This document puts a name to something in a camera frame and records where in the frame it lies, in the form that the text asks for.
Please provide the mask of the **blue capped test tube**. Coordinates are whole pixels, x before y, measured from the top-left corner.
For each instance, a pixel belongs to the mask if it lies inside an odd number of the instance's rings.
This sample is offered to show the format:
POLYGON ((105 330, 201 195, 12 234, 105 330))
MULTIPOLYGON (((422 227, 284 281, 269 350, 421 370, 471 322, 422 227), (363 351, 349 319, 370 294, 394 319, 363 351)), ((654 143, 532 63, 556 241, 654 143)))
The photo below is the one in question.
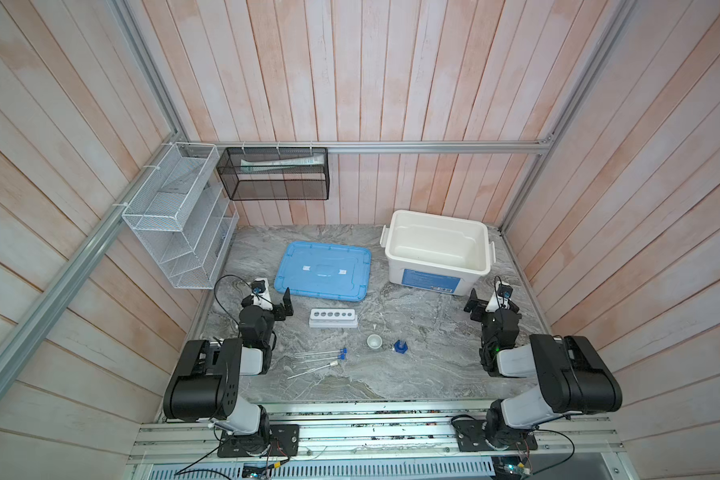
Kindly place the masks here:
POLYGON ((305 357, 296 359, 297 363, 313 363, 321 361, 334 361, 334 360, 345 360, 347 358, 346 353, 338 353, 333 355, 323 355, 316 357, 305 357))
POLYGON ((340 356, 344 355, 348 352, 348 349, 346 347, 340 348, 340 349, 333 349, 329 351, 319 351, 319 352, 302 352, 294 354, 296 358, 309 358, 309 357, 315 357, 320 355, 334 355, 334 356, 340 356))

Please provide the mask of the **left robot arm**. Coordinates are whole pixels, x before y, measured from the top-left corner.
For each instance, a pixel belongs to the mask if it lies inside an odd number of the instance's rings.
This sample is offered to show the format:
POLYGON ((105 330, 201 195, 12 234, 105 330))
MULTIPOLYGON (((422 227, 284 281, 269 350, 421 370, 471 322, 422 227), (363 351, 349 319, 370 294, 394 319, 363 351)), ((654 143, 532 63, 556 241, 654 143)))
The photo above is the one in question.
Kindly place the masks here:
POLYGON ((273 304, 265 291, 253 288, 242 301, 235 338, 185 344, 163 397, 164 416, 208 421, 220 435, 221 457, 269 452, 275 437, 268 413, 241 396, 240 380, 268 372, 277 343, 275 324, 293 314, 289 290, 273 304))

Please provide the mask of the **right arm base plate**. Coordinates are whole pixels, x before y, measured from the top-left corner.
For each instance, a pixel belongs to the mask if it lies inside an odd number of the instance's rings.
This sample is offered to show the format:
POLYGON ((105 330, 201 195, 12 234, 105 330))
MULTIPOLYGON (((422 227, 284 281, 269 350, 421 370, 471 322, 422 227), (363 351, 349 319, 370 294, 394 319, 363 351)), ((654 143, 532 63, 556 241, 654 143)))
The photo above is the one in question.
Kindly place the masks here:
POLYGON ((502 420, 476 419, 457 415, 450 419, 460 452, 534 451, 538 443, 531 430, 518 430, 503 424, 502 420))

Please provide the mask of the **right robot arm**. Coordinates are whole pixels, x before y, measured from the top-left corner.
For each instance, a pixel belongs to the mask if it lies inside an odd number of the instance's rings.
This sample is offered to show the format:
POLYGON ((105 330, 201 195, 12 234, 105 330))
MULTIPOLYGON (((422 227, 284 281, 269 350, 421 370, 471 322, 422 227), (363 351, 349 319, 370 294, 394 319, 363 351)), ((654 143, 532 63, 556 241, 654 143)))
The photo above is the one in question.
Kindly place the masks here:
POLYGON ((621 387, 589 339, 531 334, 527 344, 516 344, 521 314, 508 288, 496 289, 489 300, 472 290, 464 311, 481 325, 479 357, 489 376, 537 381, 530 390, 491 404, 482 427, 489 447, 525 446, 541 424, 621 408, 621 387))

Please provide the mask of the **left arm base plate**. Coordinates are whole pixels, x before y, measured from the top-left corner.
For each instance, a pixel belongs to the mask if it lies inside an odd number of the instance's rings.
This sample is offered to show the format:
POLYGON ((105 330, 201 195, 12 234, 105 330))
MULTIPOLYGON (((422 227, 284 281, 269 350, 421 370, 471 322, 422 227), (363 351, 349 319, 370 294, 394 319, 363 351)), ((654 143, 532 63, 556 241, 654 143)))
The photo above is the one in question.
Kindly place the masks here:
POLYGON ((219 458, 258 458, 267 455, 290 458, 297 455, 299 440, 300 427, 292 423, 262 427, 251 435, 223 433, 217 455, 219 458))

